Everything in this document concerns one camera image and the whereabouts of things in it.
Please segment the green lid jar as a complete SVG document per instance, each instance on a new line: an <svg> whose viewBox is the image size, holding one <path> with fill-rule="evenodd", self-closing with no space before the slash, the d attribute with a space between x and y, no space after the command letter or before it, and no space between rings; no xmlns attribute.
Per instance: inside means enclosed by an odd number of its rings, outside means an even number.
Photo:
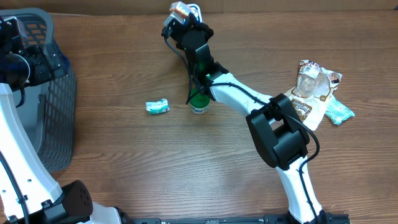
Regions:
<svg viewBox="0 0 398 224"><path fill-rule="evenodd" d="M210 108L210 98L206 95L201 95L195 90L192 93L193 98L190 100L190 109L195 114L205 114Z"/></svg>

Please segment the orange snack packet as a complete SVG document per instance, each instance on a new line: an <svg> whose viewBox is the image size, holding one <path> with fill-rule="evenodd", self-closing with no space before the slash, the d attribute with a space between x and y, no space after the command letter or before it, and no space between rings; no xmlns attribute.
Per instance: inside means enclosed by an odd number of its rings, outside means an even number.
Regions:
<svg viewBox="0 0 398 224"><path fill-rule="evenodd" d="M182 17L188 17L190 14L193 14L193 10L190 7L188 7L188 4L185 4L184 2L181 1L173 2L170 5L169 11L176 12L177 14L180 14Z"/></svg>

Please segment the beige brown snack bag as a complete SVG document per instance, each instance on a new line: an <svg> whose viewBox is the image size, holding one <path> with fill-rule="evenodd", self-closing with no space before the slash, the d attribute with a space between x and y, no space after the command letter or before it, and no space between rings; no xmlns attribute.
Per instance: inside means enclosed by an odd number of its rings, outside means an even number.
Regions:
<svg viewBox="0 0 398 224"><path fill-rule="evenodd" d="M297 82L285 95L290 99L300 120L312 131L318 128L342 74L327 70L314 61L301 60Z"/></svg>

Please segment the teal tissue pack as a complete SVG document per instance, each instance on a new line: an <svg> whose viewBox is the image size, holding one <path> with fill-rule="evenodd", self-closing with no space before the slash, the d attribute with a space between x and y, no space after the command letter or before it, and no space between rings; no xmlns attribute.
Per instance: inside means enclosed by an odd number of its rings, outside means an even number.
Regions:
<svg viewBox="0 0 398 224"><path fill-rule="evenodd" d="M333 95L330 96L325 114L334 125L341 125L347 119L355 117L354 112L339 102Z"/></svg>

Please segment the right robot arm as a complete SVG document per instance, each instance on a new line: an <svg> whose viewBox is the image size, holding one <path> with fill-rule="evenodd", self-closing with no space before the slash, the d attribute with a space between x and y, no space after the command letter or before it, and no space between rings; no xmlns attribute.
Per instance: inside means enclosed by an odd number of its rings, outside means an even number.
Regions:
<svg viewBox="0 0 398 224"><path fill-rule="evenodd" d="M326 213L318 202L308 174L310 140L319 143L304 125L289 98L275 97L254 91L238 81L210 54L208 40L213 30L190 16L165 23L164 38L173 38L173 51L181 56L188 70L187 101L197 95L223 103L245 117L257 153L280 177L288 198L287 223L326 223Z"/></svg>

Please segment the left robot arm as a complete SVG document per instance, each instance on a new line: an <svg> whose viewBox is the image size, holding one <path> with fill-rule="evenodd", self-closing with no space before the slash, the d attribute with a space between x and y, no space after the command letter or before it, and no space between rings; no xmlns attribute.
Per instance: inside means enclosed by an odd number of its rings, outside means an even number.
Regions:
<svg viewBox="0 0 398 224"><path fill-rule="evenodd" d="M58 46L25 47L24 25L1 18L1 199L8 223L132 223L118 207L92 201L80 180L61 187L40 161L17 108L25 89L68 74Z"/></svg>

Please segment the small teal wipes pack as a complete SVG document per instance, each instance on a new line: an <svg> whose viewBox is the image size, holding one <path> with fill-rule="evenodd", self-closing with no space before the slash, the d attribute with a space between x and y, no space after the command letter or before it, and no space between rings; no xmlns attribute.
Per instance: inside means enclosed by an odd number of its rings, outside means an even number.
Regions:
<svg viewBox="0 0 398 224"><path fill-rule="evenodd" d="M170 111L169 101L163 98L159 101L146 102L146 111L149 114L162 114Z"/></svg>

